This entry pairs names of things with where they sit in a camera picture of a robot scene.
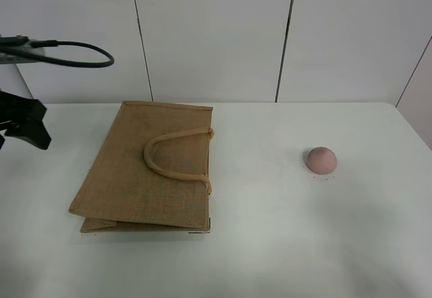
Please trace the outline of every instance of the pink ball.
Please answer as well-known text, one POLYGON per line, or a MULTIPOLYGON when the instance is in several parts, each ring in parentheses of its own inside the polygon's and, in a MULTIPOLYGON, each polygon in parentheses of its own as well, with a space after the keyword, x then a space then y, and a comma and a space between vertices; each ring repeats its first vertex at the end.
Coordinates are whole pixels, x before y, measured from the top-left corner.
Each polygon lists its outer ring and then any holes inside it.
POLYGON ((338 159, 334 152, 326 147, 312 149, 306 158, 306 166, 317 174, 330 174, 338 166, 338 159))

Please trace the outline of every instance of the jute bag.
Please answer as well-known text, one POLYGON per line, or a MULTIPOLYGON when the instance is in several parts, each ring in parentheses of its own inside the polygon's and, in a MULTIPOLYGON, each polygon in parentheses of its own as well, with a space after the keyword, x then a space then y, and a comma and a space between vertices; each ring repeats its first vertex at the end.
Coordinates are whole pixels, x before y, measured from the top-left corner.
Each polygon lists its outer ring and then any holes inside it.
POLYGON ((212 107, 126 101, 69 212, 81 232, 207 232, 212 107))

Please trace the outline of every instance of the bag handle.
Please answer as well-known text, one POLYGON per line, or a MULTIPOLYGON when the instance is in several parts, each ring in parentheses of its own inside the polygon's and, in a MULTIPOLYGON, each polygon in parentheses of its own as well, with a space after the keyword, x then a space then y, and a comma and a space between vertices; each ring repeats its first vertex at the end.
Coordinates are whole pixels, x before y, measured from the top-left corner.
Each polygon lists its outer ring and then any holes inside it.
POLYGON ((167 141, 169 139, 175 139, 180 137, 186 137, 186 136, 193 136, 196 134, 209 134, 210 139, 213 138, 213 135, 215 134, 213 132, 213 129, 210 127, 202 127, 202 128, 195 128, 195 129, 189 129, 189 130, 182 130, 177 132, 171 132, 169 134, 163 134, 161 136, 152 138, 144 147, 144 161, 146 162, 147 166, 151 168, 153 171, 158 173, 159 175, 165 176, 167 178, 173 178, 174 180, 187 180, 187 181, 201 181, 207 190, 207 192, 211 193, 211 185, 209 177, 205 174, 188 174, 188 173, 181 173, 181 172, 174 172, 169 170, 164 170, 163 168, 160 168, 152 159, 151 157, 151 149, 154 144, 159 143, 161 141, 167 141))

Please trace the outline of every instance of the black cable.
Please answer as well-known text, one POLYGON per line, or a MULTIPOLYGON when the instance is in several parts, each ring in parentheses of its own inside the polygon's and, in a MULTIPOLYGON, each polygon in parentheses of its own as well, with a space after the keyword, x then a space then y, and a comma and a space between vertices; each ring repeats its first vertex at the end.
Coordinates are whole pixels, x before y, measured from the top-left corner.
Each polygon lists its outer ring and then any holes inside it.
POLYGON ((109 60, 97 62, 97 63, 89 63, 85 61, 70 61, 70 60, 57 59, 57 58, 37 55, 29 51, 23 51, 20 49, 16 49, 15 47, 7 47, 2 45, 0 45, 0 53, 6 53, 8 55, 14 55, 21 58, 33 59, 44 63, 55 64, 60 66, 68 66, 68 67, 101 68, 101 67, 111 66, 112 64, 114 64, 114 57, 111 56, 110 53, 106 52, 105 50, 99 47, 89 45, 88 43, 76 43, 74 41, 56 41, 56 40, 30 41, 30 46, 33 48, 56 47, 56 46, 63 46, 63 45, 89 48, 97 51, 98 53, 103 54, 109 60))

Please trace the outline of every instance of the white tabletop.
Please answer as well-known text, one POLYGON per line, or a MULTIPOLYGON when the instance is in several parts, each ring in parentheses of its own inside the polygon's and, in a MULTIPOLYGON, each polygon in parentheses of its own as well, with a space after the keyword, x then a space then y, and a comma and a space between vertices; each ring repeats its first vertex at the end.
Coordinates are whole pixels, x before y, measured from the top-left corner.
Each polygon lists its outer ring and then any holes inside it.
POLYGON ((210 234, 79 233, 118 104, 48 105, 47 151, 7 138, 0 297, 432 297, 432 152, 394 107, 210 105, 210 234), (329 176, 303 166, 317 146, 329 176))

